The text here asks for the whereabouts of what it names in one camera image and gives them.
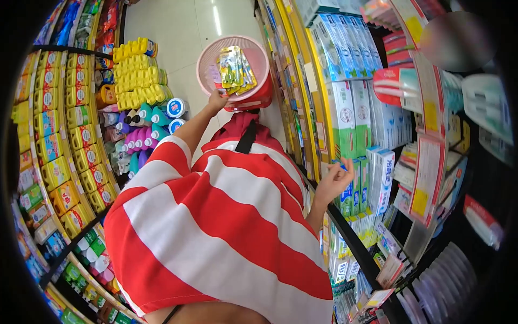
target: striped dress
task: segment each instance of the striped dress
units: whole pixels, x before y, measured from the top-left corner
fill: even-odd
[[[120,288],[137,315],[224,301],[273,324],[330,323],[333,296],[306,189],[283,153],[259,143],[163,139],[105,220]]]

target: pink basket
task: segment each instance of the pink basket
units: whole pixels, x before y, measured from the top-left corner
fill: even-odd
[[[263,46],[252,38],[232,35],[214,41],[203,50],[196,64],[196,74],[198,76],[199,85],[207,96],[210,96],[210,93],[216,89],[209,66],[216,64],[216,59],[220,55],[221,49],[229,46],[239,46],[243,50],[257,80],[257,86],[252,90],[240,96],[235,94],[230,95],[228,101],[237,102],[250,98],[262,88],[268,78],[270,63],[268,62],[268,55]]]

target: tiled floor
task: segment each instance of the tiled floor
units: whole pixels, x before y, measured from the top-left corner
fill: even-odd
[[[216,39],[236,34],[262,43],[251,0],[141,0],[126,12],[124,40],[147,37],[158,43],[158,65],[167,71],[168,86],[173,95],[189,103],[190,116],[200,112],[208,100],[196,78],[199,55]],[[200,147],[230,120],[231,115],[222,110],[210,121],[193,162],[201,156]],[[260,122],[268,126],[272,136],[286,148],[275,99],[269,107],[262,109]]]

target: black strap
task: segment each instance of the black strap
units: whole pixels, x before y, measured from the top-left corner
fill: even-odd
[[[173,315],[180,310],[180,308],[182,308],[183,305],[176,305],[175,308],[172,309],[171,313],[169,313],[169,315],[167,315],[167,317],[164,319],[164,321],[162,322],[162,324],[167,324],[169,322],[169,320],[171,319],[171,317],[173,317]]]
[[[250,153],[250,149],[252,148],[252,144],[255,141],[255,135],[257,133],[257,125],[255,124],[255,119],[252,119],[250,125],[248,125],[247,130],[244,132],[243,136],[239,140],[239,143],[236,146],[234,151],[248,154]]]

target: person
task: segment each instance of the person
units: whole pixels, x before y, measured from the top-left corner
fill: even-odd
[[[226,101],[214,91],[113,203],[104,226],[121,292],[149,324],[330,323],[318,233],[352,161],[330,166],[304,219],[302,177],[258,114],[233,114],[192,164]]]

